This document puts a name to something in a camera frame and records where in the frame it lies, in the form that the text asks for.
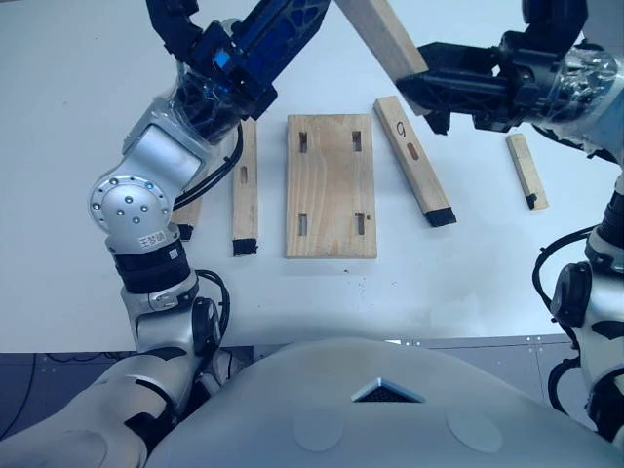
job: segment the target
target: rectangular slot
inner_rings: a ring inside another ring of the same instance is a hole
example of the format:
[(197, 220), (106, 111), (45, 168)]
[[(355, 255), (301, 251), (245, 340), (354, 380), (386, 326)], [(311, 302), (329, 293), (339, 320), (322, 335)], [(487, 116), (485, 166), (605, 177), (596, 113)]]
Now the rectangular slot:
[(409, 156), (411, 156), (411, 159), (413, 159), (414, 161), (418, 161), (418, 153), (413, 143), (408, 143), (408, 151), (409, 151)]
[(241, 183), (243, 185), (247, 183), (247, 166), (241, 166)]
[(306, 213), (299, 213), (298, 235), (299, 237), (308, 235), (308, 215)]
[(299, 132), (299, 153), (308, 152), (308, 134), (307, 132)]
[(361, 132), (352, 132), (351, 138), (353, 139), (353, 151), (356, 153), (362, 152), (362, 133)]
[(358, 236), (364, 236), (364, 213), (355, 213), (355, 232)]

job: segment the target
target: small wooden piece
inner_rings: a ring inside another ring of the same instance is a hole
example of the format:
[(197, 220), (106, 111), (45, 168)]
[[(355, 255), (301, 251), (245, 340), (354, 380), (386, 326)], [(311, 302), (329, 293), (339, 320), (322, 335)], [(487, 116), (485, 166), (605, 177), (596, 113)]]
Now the small wooden piece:
[(546, 193), (528, 150), (527, 139), (523, 134), (509, 135), (507, 136), (507, 145), (514, 160), (520, 184), (525, 192), (528, 207), (532, 210), (548, 208)]
[(234, 256), (257, 252), (257, 165), (256, 123), (243, 125), (243, 155), (234, 168), (232, 244)]
[(399, 100), (394, 96), (381, 97), (374, 102), (374, 110), (429, 223), (438, 227), (456, 222), (445, 191)]
[(172, 213), (172, 222), (179, 228), (179, 237), (183, 242), (191, 240), (193, 229), (197, 226), (199, 212), (202, 208), (201, 197)]
[[(429, 69), (387, 0), (335, 0), (335, 3), (394, 83)], [(406, 100), (416, 115), (429, 112)]]
[(376, 258), (371, 117), (290, 115), (287, 257)]

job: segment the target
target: wooden board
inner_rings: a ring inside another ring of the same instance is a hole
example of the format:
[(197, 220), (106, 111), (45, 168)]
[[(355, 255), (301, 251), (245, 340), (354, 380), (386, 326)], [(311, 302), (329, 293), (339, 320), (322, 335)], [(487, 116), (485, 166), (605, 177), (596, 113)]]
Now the wooden board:
[(516, 166), (520, 184), (525, 192), (526, 202), (532, 210), (548, 208), (548, 200), (539, 179), (537, 168), (528, 150), (527, 139), (523, 134), (507, 136), (507, 145)]
[(243, 125), (243, 155), (234, 168), (232, 240), (234, 256), (257, 252), (257, 141), (256, 123)]
[(381, 97), (374, 102), (374, 110), (427, 220), (434, 227), (456, 222), (445, 191), (399, 100), (394, 96)]
[(376, 258), (369, 115), (290, 115), (287, 257)]
[[(394, 83), (429, 69), (387, 0), (335, 0), (335, 3)], [(429, 112), (406, 100), (416, 115)]]

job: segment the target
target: black cable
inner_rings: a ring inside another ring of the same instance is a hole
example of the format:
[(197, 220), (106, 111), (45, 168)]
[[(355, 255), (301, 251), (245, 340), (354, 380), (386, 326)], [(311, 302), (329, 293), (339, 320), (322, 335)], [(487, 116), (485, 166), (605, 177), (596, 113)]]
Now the black cable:
[(204, 180), (177, 197), (174, 203), (174, 210), (179, 210), (180, 208), (185, 207), (189, 203), (197, 200), (217, 185), (227, 175), (227, 173), (229, 173), (234, 166), (236, 166), (236, 163), (239, 162), (241, 155), (243, 154), (243, 126), (239, 124), (237, 130), (238, 138), (236, 140), (236, 147), (234, 148), (232, 154), (229, 157), (223, 158), (224, 163), (216, 168)]
[(557, 388), (559, 387), (559, 381), (566, 374), (567, 371), (574, 368), (580, 368), (581, 366), (581, 357), (576, 356), (574, 359), (564, 359), (553, 369), (550, 371), (550, 375), (548, 375), (548, 398), (550, 399), (550, 404), (557, 411), (562, 412), (567, 415), (566, 410), (562, 406), (562, 402), (559, 400), (559, 394)]
[(219, 305), (221, 306), (221, 316), (219, 318), (218, 327), (221, 332), (221, 336), (223, 336), (230, 320), (230, 293), (227, 290), (227, 287), (225, 287), (225, 284), (223, 283), (221, 277), (213, 271), (196, 270), (195, 273), (201, 278), (212, 281), (221, 289), (221, 302), (219, 303)]
[(227, 363), (227, 379), (229, 380), (232, 377), (232, 352), (228, 351), (228, 353), (230, 353), (230, 361)]
[(548, 310), (550, 310), (550, 304), (551, 304), (552, 300), (551, 300), (550, 297), (548, 297), (548, 295), (546, 294), (546, 292), (544, 292), (544, 289), (542, 288), (541, 279), (539, 277), (539, 272), (540, 272), (540, 270), (542, 268), (542, 265), (546, 262), (546, 260), (552, 254), (554, 254), (559, 249), (567, 246), (568, 244), (572, 244), (574, 242), (578, 242), (578, 241), (582, 241), (583, 239), (587, 239), (589, 237), (589, 235), (592, 233), (592, 231), (594, 230), (595, 227), (596, 226), (590, 226), (590, 227), (586, 227), (585, 229), (581, 229), (579, 231), (572, 232), (571, 234), (567, 234), (566, 236), (562, 237), (561, 239), (557, 239), (550, 246), (541, 249), (542, 252), (537, 257), (537, 260), (535, 261), (535, 267), (533, 268), (532, 280), (533, 280), (533, 286), (535, 287), (535, 290), (537, 291), (539, 296), (544, 301), (544, 305), (546, 305), (546, 308)]
[(13, 426), (16, 424), (16, 422), (18, 422), (18, 419), (20, 419), (21, 413), (23, 412), (23, 409), (25, 408), (26, 403), (28, 402), (28, 398), (30, 397), (30, 391), (32, 390), (32, 382), (35, 378), (36, 364), (37, 364), (37, 354), (32, 353), (32, 365), (30, 366), (30, 377), (28, 378), (28, 386), (26, 387), (26, 392), (23, 396), (23, 400), (21, 401), (21, 405), (19, 405), (19, 409), (15, 417), (11, 420), (11, 423), (9, 423), (9, 425), (4, 430), (2, 435), (0, 435), (0, 441), (4, 439), (4, 436), (6, 436), (9, 433), (9, 431), (13, 428)]

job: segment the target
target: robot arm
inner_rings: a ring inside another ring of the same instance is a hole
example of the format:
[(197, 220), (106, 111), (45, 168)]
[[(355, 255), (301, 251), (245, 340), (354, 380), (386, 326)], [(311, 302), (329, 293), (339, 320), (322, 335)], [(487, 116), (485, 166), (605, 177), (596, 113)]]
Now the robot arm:
[[(275, 100), (272, 81), (319, 29), (329, 3), (263, 0), (246, 20), (229, 27), (215, 21), (202, 32), (189, 19), (195, 1), (147, 0), (178, 60), (177, 83), (145, 111), (124, 141), (122, 162), (99, 178), (89, 200), (124, 283), (138, 355), (112, 366), (53, 417), (4, 441), (1, 462), (143, 466), (176, 426), (225, 332), (229, 297), (215, 273), (189, 266), (172, 211), (224, 176), (180, 196), (213, 160), (231, 154), (224, 159), (234, 165), (240, 120), (259, 117)], [(199, 277), (221, 288), (220, 313), (198, 295)]]
[[(139, 354), (111, 367), (55, 416), (5, 441), (0, 453), (9, 466), (51, 461), (58, 466), (142, 466), (175, 427), (198, 371), (220, 344), (229, 299), (214, 273), (190, 268), (171, 223), (172, 210), (188, 203), (190, 198), (179, 194), (206, 165), (230, 152), (235, 159), (240, 120), (259, 117), (277, 97), (272, 81), (318, 31), (329, 3), (262, 0), (244, 21), (213, 22), (202, 31), (190, 21), (198, 10), (196, 0), (147, 0), (154, 28), (178, 60), (178, 80), (133, 128), (123, 161), (97, 181), (89, 206), (95, 223), (108, 234), (106, 246), (124, 283), (122, 297)], [(605, 149), (621, 164), (621, 62), (596, 51), (568, 52), (587, 16), (583, 0), (540, 5), (553, 9), (528, 9), (528, 30), (507, 33), (498, 49), (425, 46), (421, 52), (430, 71), (397, 86), (434, 111), (427, 119), (437, 132), (448, 129), (454, 111), (473, 114), (480, 129), (506, 131), (529, 121), (550, 125), (592, 150)], [(493, 77), (497, 64), (501, 72)], [(563, 94), (566, 84), (579, 83), (572, 70), (591, 78), (586, 99)], [(601, 130), (599, 123), (605, 123)], [(200, 182), (196, 194), (215, 180)], [(568, 323), (578, 337), (596, 414), (608, 411), (607, 399), (599, 395), (621, 398), (624, 386), (624, 335), (602, 335), (595, 327), (624, 322), (621, 307), (613, 302), (613, 288), (621, 291), (624, 273), (624, 246), (614, 241), (624, 232), (621, 180), (603, 225), (588, 242), (589, 266), (584, 273), (562, 276), (552, 307), (562, 324), (569, 310), (580, 311)], [(213, 300), (198, 295), (198, 277), (221, 286), (220, 313)], [(579, 297), (574, 292), (581, 281), (585, 293)]]

